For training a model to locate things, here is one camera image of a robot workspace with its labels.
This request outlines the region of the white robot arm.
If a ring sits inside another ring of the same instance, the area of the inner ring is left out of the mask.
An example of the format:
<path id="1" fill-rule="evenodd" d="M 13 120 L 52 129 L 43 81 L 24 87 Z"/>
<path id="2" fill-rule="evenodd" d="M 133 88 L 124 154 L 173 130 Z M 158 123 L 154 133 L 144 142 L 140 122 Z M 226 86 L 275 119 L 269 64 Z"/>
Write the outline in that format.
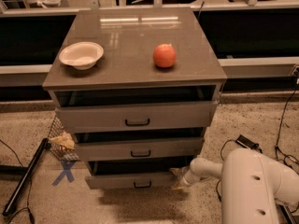
<path id="1" fill-rule="evenodd" d="M 194 158 L 173 168 L 176 189 L 209 177 L 221 181 L 222 224 L 279 224 L 277 206 L 299 202 L 299 174 L 248 148 L 237 148 L 222 163 Z"/>

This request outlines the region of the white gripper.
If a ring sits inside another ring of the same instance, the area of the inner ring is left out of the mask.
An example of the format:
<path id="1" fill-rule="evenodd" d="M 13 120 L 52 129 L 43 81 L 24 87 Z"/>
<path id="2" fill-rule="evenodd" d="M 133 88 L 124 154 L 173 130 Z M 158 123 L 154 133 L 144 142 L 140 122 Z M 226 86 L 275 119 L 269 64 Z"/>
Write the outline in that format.
<path id="1" fill-rule="evenodd" d="M 175 183 L 171 187 L 173 190 L 185 189 L 186 187 L 190 187 L 200 180 L 200 177 L 194 174 L 191 170 L 188 170 L 187 167 L 171 168 L 170 171 L 177 177 L 181 176 L 180 183 Z"/>

